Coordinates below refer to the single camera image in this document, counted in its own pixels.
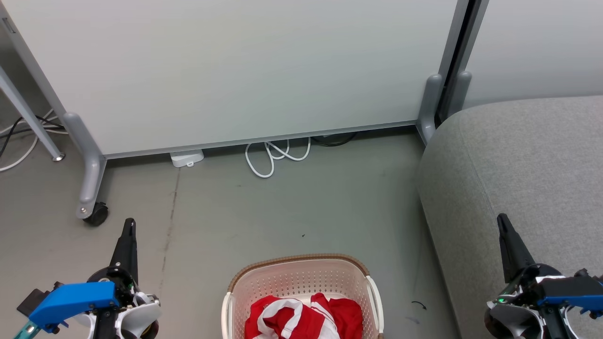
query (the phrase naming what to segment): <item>white plastic basket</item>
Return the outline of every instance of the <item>white plastic basket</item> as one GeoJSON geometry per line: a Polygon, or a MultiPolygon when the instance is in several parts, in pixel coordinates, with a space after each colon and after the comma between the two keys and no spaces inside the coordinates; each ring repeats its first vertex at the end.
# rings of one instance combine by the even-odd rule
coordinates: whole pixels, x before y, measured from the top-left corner
{"type": "Polygon", "coordinates": [[[362,308],[362,339],[383,338],[383,306],[367,268],[351,256],[316,254],[258,262],[232,279],[222,303],[222,338],[245,339],[250,307],[265,296],[295,298],[309,306],[310,297],[352,299],[362,308]]]}

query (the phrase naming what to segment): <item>gray floor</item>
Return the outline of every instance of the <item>gray floor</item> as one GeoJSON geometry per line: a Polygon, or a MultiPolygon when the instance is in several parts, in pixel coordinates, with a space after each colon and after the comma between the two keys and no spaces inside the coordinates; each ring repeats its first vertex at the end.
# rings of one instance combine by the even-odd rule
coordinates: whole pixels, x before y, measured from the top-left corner
{"type": "MultiPolygon", "coordinates": [[[[24,96],[36,113],[46,112],[35,90],[24,96]]],[[[4,121],[14,118],[11,109],[0,101],[4,121]]],[[[31,138],[11,141],[0,166],[18,158],[31,138]]],[[[140,285],[162,301],[159,338],[221,338],[221,302],[242,267],[316,252],[352,255],[368,267],[382,296],[386,337],[456,337],[415,191],[423,146],[411,130],[313,146],[302,162],[278,161],[270,179],[253,175],[241,148],[208,151],[182,169],[167,156],[113,160],[101,188],[111,213],[98,228],[75,218],[81,157],[67,136],[53,138],[65,160],[52,163],[38,145],[24,163],[0,173],[5,334],[25,323],[15,307],[32,289],[82,282],[107,265],[124,219],[133,217],[140,285]]],[[[302,153],[303,147],[292,151],[302,153]]],[[[251,157],[268,171],[265,154],[251,157]]],[[[73,324],[57,338],[85,335],[73,324]]]]}

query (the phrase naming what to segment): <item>gray fabric upholstery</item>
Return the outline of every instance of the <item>gray fabric upholstery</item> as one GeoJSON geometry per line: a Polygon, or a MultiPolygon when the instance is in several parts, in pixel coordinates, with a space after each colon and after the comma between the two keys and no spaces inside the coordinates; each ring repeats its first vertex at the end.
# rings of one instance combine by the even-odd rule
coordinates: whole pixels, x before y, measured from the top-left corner
{"type": "MultiPolygon", "coordinates": [[[[425,149],[418,190],[464,339],[491,338],[504,286],[496,216],[537,262],[603,274],[603,97],[509,101],[458,112],[425,149]]],[[[580,338],[603,320],[571,312],[580,338]]]]}

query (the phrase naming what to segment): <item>whiteboard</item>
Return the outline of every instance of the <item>whiteboard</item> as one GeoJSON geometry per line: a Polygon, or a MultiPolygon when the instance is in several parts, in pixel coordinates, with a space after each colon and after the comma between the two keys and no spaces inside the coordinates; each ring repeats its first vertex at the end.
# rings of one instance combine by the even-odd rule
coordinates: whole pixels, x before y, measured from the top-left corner
{"type": "Polygon", "coordinates": [[[450,0],[2,0],[103,154],[414,121],[450,0]]]}
{"type": "Polygon", "coordinates": [[[603,94],[603,1],[505,0],[486,8],[463,108],[603,94]]]}

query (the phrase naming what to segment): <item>red cloth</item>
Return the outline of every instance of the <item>red cloth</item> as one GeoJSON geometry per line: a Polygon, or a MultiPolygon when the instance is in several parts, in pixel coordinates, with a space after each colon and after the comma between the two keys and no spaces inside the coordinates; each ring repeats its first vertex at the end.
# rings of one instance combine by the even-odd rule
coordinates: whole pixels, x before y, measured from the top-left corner
{"type": "Polygon", "coordinates": [[[350,299],[311,297],[311,307],[297,299],[264,297],[251,306],[245,339],[361,339],[362,309],[350,299]]]}

